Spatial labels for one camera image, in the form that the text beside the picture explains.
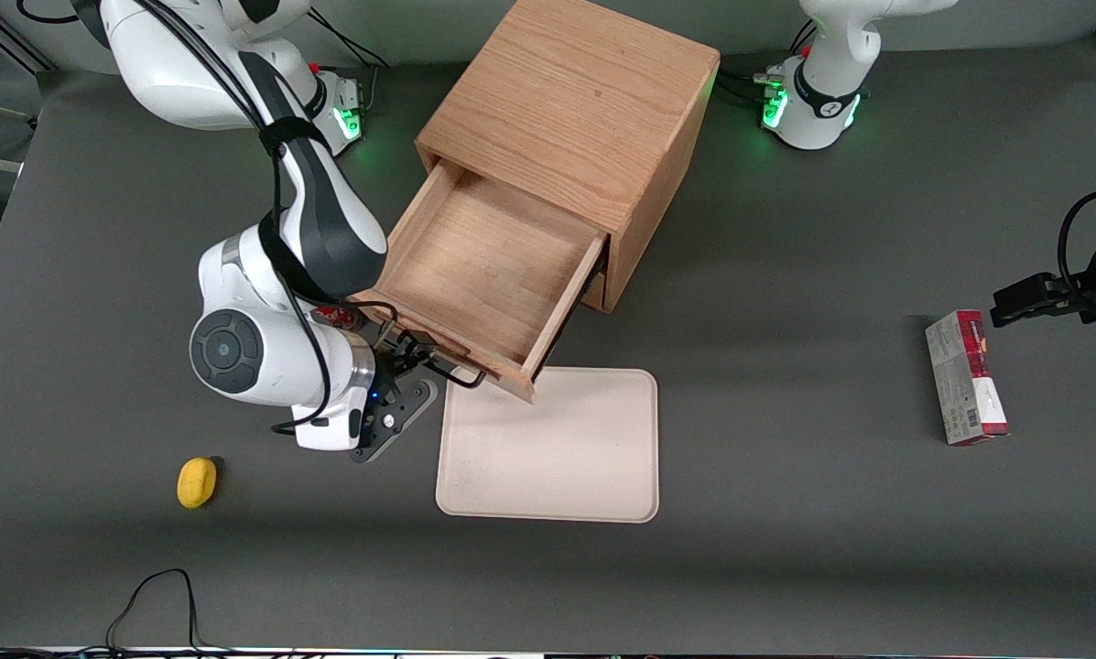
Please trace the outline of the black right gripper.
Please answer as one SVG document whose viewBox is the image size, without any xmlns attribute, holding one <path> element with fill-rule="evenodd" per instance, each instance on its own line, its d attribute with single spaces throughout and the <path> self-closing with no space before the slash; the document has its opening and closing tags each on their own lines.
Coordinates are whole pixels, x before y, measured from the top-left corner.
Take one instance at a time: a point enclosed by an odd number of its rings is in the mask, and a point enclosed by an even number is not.
<svg viewBox="0 0 1096 659">
<path fill-rule="evenodd" d="M 422 330 L 401 330 L 398 353 L 377 351 L 372 385 L 359 416 L 359 430 L 352 459 L 364 464 L 376 459 L 426 412 L 439 395 L 435 380 L 413 372 L 438 354 L 439 345 Z"/>
</svg>

